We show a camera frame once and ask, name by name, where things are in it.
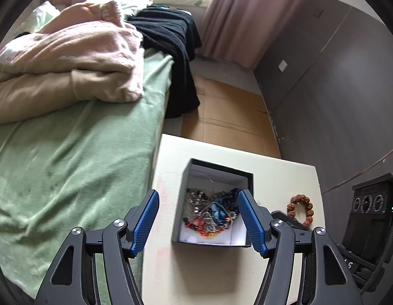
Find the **black knitted blanket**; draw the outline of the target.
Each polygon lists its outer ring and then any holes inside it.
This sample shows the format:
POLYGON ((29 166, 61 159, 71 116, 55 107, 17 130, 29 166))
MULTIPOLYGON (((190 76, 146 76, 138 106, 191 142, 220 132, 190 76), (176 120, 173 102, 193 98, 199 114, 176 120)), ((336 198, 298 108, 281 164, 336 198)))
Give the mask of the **black knitted blanket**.
POLYGON ((153 48, 173 58, 166 118, 178 118, 197 109, 200 100, 190 62, 202 42, 192 16, 184 10, 151 5, 135 16, 126 16, 125 22, 142 33, 145 49, 153 48))

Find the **green bed sheet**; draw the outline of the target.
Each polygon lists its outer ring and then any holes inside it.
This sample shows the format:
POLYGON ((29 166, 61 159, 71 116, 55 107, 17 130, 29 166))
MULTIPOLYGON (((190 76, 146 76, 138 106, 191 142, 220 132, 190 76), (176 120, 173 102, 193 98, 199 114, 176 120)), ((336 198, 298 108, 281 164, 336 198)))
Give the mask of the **green bed sheet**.
POLYGON ((158 48, 146 50, 137 102, 82 101, 0 125, 0 304, 33 304, 71 228, 102 228, 140 203, 172 64, 158 48))

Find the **white wall switch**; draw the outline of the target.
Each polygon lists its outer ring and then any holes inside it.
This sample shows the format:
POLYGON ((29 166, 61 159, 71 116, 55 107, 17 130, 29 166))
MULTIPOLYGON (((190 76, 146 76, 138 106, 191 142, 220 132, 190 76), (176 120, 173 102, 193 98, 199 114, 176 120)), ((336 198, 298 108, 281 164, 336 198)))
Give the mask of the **white wall switch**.
POLYGON ((286 69, 286 67, 287 67, 287 62, 286 62, 285 60, 282 60, 282 61, 279 63, 279 70, 280 70, 281 72, 284 72, 285 69, 286 69))

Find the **flattened cardboard sheets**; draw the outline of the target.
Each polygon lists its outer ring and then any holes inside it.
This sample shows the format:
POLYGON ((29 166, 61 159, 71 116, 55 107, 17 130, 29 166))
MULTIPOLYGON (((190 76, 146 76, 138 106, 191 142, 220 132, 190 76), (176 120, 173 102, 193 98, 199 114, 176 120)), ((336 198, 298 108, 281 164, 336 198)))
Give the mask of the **flattened cardboard sheets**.
POLYGON ((183 116, 183 138, 281 157, 261 95, 199 75, 194 82, 200 106, 183 116))

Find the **pink fluffy blanket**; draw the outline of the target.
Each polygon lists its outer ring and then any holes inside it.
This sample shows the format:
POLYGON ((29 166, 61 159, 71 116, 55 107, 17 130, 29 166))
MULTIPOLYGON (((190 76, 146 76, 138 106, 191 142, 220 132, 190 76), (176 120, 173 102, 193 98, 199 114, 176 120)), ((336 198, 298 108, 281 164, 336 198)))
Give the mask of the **pink fluffy blanket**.
POLYGON ((64 9, 0 50, 0 125, 81 101, 138 101, 144 95, 142 41, 124 22, 118 0, 64 9))

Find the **black jewelry box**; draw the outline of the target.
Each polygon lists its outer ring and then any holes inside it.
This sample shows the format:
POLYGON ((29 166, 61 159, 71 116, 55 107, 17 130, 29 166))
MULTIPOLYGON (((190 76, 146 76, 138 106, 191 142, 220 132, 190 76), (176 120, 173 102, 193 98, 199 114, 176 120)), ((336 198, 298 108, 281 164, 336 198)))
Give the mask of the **black jewelry box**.
POLYGON ((190 159, 183 172, 172 241, 211 247, 250 247, 238 208, 242 190, 253 192, 254 176, 223 165, 190 159))

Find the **pink curtain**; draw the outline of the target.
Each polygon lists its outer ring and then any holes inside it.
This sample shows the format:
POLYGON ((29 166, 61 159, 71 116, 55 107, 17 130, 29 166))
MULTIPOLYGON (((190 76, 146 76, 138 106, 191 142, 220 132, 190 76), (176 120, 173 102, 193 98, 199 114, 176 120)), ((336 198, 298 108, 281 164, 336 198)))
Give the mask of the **pink curtain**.
POLYGON ((253 69, 299 0, 213 0, 200 35, 202 56, 253 69))

